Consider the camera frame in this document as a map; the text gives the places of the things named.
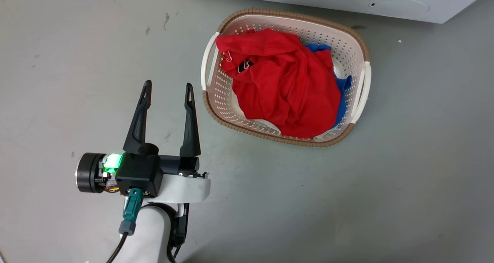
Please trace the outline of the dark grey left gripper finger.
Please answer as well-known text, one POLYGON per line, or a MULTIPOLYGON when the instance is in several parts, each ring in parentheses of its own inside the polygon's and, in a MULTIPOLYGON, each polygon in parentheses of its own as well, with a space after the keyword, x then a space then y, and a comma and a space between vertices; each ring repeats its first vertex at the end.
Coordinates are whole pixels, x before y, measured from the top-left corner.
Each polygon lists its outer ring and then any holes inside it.
POLYGON ((122 148, 126 153, 138 153, 138 149, 146 142, 147 110, 151 106, 151 96, 152 81, 146 80, 122 148))
POLYGON ((183 145, 180 148, 179 155, 183 158, 197 157, 201 154, 201 146, 195 98, 191 83, 186 84, 184 107, 186 110, 186 121, 183 145))

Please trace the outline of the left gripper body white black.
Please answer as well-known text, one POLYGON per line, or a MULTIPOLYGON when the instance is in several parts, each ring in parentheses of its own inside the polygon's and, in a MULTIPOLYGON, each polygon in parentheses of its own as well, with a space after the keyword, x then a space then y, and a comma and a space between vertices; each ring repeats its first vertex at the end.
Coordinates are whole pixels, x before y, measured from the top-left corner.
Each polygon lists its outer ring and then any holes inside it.
MULTIPOLYGON (((122 154, 85 153, 75 168, 75 184, 80 192, 102 193, 116 192, 127 196, 132 185, 119 186, 117 173, 122 154)), ((181 158, 160 155, 162 170, 161 185, 154 188, 156 181, 147 186, 147 181, 139 182, 144 199, 149 202, 173 204, 196 203, 205 201, 210 194, 211 180, 208 173, 199 173, 199 158, 181 158)))

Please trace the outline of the white washing machine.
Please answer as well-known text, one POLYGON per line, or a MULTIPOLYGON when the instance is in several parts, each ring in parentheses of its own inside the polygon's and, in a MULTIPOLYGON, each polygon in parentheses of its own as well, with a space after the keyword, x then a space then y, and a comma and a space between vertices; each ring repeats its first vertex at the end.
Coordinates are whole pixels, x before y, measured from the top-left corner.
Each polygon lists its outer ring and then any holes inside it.
POLYGON ((476 0, 262 0, 443 24, 476 0))

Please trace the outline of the white brown-rimmed laundry basket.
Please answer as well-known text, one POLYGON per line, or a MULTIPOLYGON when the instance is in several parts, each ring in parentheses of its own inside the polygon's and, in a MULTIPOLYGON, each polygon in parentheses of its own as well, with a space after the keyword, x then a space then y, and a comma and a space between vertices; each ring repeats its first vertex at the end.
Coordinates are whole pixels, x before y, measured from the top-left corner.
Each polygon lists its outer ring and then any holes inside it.
POLYGON ((296 12, 249 8, 226 18, 210 38, 201 63, 201 87, 205 108, 215 121, 230 129, 257 138, 288 145, 323 148, 344 140, 362 115, 369 96, 372 67, 369 49, 363 38, 352 28, 327 19, 296 12), (347 110, 339 125, 314 138, 293 138, 259 133, 230 120, 232 79, 221 69, 226 62, 215 40, 220 35, 244 34, 266 28, 297 35, 304 44, 325 44, 332 47, 332 58, 339 62, 344 76, 352 75, 352 86, 346 91, 347 110))

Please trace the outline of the white garment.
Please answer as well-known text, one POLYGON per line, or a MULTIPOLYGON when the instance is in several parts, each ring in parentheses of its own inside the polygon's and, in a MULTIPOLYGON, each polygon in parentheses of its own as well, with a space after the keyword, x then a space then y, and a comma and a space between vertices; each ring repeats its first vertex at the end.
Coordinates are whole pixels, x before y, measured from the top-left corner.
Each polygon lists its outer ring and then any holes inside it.
POLYGON ((248 119, 243 110, 240 108, 237 95, 231 90, 230 93, 230 107, 234 116, 230 119, 233 123, 252 129, 259 133, 266 133, 269 135, 281 136, 279 129, 272 123, 262 119, 248 119))

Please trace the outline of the red garment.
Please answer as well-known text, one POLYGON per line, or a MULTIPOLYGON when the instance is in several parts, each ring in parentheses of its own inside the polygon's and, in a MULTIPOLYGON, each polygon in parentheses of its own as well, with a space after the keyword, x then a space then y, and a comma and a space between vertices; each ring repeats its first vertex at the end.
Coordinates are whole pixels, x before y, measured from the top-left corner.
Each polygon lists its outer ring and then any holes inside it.
POLYGON ((331 52, 312 52, 295 34, 269 28, 220 35, 215 43, 248 119, 295 138, 314 138, 335 124, 340 91, 331 52))

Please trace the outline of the blue garment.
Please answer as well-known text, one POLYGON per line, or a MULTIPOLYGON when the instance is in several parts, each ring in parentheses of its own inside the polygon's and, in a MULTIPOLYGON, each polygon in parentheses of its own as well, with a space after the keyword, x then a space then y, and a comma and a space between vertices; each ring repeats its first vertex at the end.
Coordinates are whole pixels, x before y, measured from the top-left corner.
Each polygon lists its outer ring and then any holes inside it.
MULTIPOLYGON (((332 51, 332 47, 325 44, 306 44, 305 46, 312 52, 332 51)), ((333 75, 335 77, 336 84, 340 92, 340 102, 337 111, 336 121, 335 124, 331 127, 331 129, 337 127, 346 114, 347 103, 346 103, 345 93, 352 86, 352 75, 344 76, 343 70, 336 59, 332 59, 332 68, 333 68, 333 75)))

